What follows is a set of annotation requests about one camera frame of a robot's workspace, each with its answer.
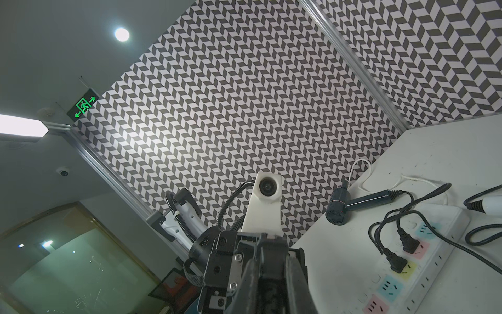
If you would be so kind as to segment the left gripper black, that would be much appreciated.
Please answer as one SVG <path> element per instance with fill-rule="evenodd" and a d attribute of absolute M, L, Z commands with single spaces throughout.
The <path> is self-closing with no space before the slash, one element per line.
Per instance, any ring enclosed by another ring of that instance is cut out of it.
<path fill-rule="evenodd" d="M 286 257 L 299 260 L 308 282 L 303 249 L 276 235 L 222 231 L 208 240 L 199 313 L 287 313 Z"/>

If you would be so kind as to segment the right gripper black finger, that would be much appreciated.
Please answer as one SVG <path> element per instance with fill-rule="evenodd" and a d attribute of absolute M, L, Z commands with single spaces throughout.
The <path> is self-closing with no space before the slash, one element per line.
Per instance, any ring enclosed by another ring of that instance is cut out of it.
<path fill-rule="evenodd" d="M 286 257 L 284 277 L 286 281 L 286 312 L 289 314 L 318 313 L 312 299 L 304 268 L 298 259 Z"/>

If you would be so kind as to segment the white power strip colourful sockets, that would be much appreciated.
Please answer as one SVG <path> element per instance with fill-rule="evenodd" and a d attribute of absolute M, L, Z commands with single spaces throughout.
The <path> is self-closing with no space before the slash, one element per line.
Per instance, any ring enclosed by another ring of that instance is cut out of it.
<path fill-rule="evenodd" d="M 415 209 L 439 234 L 455 243 L 470 222 L 468 214 L 455 206 L 419 204 Z M 407 261 L 404 270 L 392 271 L 382 256 L 361 293 L 342 313 L 416 313 L 454 247 L 438 238 L 418 215 L 406 216 L 401 225 L 420 242 L 414 253 L 403 250 L 399 236 L 386 245 Z"/>

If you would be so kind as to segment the white blow dryer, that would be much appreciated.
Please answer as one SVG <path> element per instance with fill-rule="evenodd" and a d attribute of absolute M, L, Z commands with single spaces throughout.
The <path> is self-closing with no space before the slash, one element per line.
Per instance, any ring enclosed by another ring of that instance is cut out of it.
<path fill-rule="evenodd" d="M 502 217 L 501 196 L 487 196 L 483 200 L 468 203 L 466 208 L 489 216 Z"/>

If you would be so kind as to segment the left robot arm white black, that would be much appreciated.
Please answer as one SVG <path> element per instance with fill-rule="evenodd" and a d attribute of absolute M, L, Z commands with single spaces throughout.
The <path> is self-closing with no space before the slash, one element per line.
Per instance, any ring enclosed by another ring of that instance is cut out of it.
<path fill-rule="evenodd" d="M 147 222 L 187 250 L 184 275 L 201 289 L 198 313 L 316 313 L 303 249 L 277 235 L 243 231 L 244 218 L 229 230 L 205 226 L 201 209 L 186 189 L 167 192 L 167 212 Z"/>

